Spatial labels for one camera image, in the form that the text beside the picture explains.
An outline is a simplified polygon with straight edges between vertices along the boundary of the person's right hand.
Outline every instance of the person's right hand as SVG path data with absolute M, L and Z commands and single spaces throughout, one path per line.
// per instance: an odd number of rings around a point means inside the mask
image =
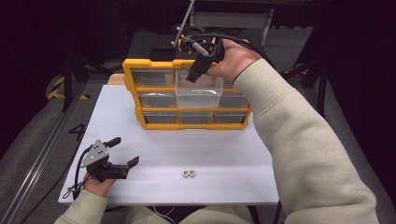
M 223 39 L 222 45 L 225 51 L 224 59 L 207 70 L 206 74 L 209 76 L 224 77 L 234 82 L 245 68 L 261 58 L 258 53 L 242 47 L 232 40 Z
M 106 197 L 108 190 L 113 186 L 116 182 L 116 179 L 107 179 L 104 182 L 100 182 L 97 179 L 90 178 L 90 174 L 85 174 L 85 178 L 88 178 L 87 181 L 84 183 L 83 188 L 91 193 L 99 195 L 101 197 Z

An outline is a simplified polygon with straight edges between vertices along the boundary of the person's left hand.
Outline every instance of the person's left hand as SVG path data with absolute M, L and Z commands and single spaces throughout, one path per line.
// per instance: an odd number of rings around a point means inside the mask
M 84 183 L 83 188 L 91 193 L 99 195 L 101 197 L 106 197 L 108 190 L 113 186 L 117 179 L 107 179 L 104 182 L 100 182 L 97 179 L 88 178 Z

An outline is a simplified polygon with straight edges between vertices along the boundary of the beige sweater sleeve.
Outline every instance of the beige sweater sleeve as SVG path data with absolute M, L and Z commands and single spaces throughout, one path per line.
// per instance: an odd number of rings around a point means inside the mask
M 257 133 L 273 157 L 287 224 L 378 223 L 374 194 L 332 128 L 297 90 L 263 59 L 234 85 L 248 98 Z
M 55 224 L 99 224 L 107 206 L 107 198 L 83 189 Z

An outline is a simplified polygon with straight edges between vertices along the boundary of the yellow object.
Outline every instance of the yellow object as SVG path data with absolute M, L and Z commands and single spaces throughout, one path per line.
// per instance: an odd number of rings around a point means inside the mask
M 205 75 L 198 79 L 214 90 L 222 90 L 220 93 L 181 93 L 184 89 L 194 87 L 194 84 L 186 84 L 182 78 L 193 62 L 194 60 L 179 59 L 172 62 L 126 59 L 123 62 L 125 85 L 134 98 L 135 115 L 142 127 L 160 130 L 246 128 L 250 105 L 245 96 L 231 84 L 219 83 L 222 79 Z

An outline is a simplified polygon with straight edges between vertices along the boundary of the metal rail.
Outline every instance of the metal rail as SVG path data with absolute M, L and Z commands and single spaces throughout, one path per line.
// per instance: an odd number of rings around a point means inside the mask
M 56 124 L 52 129 L 49 138 L 47 139 L 47 142 L 38 154 L 37 159 L 35 159 L 35 163 L 28 172 L 28 175 L 24 179 L 20 189 L 18 190 L 17 195 L 15 196 L 14 200 L 12 201 L 0 223 L 13 224 L 16 222 L 23 206 L 25 205 L 27 199 L 33 191 L 33 188 L 35 187 L 38 178 L 41 176 L 41 173 L 43 172 L 44 167 L 46 166 L 50 158 L 50 155 L 52 154 L 54 145 L 57 142 L 59 135 L 61 134 L 65 123 L 67 122 L 67 119 L 73 111 L 79 96 L 84 92 L 85 87 L 85 83 L 76 84 L 76 88 L 73 94 L 73 101 L 71 102 L 67 110 L 64 111 L 56 121 Z
M 190 3 L 189 8 L 187 9 L 186 15 L 184 16 L 183 22 L 181 23 L 180 27 L 178 27 L 178 32 L 177 32 L 175 41 L 173 41 L 171 43 L 174 47 L 177 45 L 177 41 L 180 38 L 181 32 L 183 31 L 183 28 L 184 28 L 184 25 L 186 24 L 187 18 L 189 17 L 190 12 L 191 12 L 192 8 L 194 7 L 195 0 L 190 0 L 190 1 L 191 1 L 191 3 Z

